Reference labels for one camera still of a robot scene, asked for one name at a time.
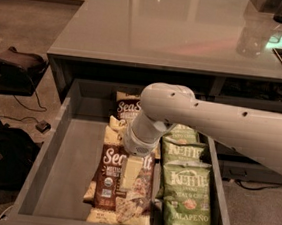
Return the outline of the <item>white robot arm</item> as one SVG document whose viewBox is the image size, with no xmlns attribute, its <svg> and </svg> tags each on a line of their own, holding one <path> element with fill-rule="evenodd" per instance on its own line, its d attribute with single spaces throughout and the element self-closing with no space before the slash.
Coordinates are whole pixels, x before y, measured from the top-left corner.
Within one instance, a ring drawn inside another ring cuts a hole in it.
<svg viewBox="0 0 282 225">
<path fill-rule="evenodd" d="M 179 123 L 282 175 L 282 113 L 199 100 L 189 87 L 162 82 L 144 88 L 140 104 L 123 136 L 129 154 L 147 156 Z"/>
</svg>

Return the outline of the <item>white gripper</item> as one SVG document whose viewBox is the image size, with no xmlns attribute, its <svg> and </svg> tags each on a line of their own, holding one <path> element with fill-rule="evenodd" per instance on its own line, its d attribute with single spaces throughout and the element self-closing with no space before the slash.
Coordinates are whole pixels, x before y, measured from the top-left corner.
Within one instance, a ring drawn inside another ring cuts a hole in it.
<svg viewBox="0 0 282 225">
<path fill-rule="evenodd" d="M 129 190 L 141 171 L 143 160 L 140 157 L 149 155 L 157 147 L 159 138 L 126 130 L 123 141 L 125 150 L 134 156 L 123 161 L 119 185 L 121 189 Z"/>
</svg>

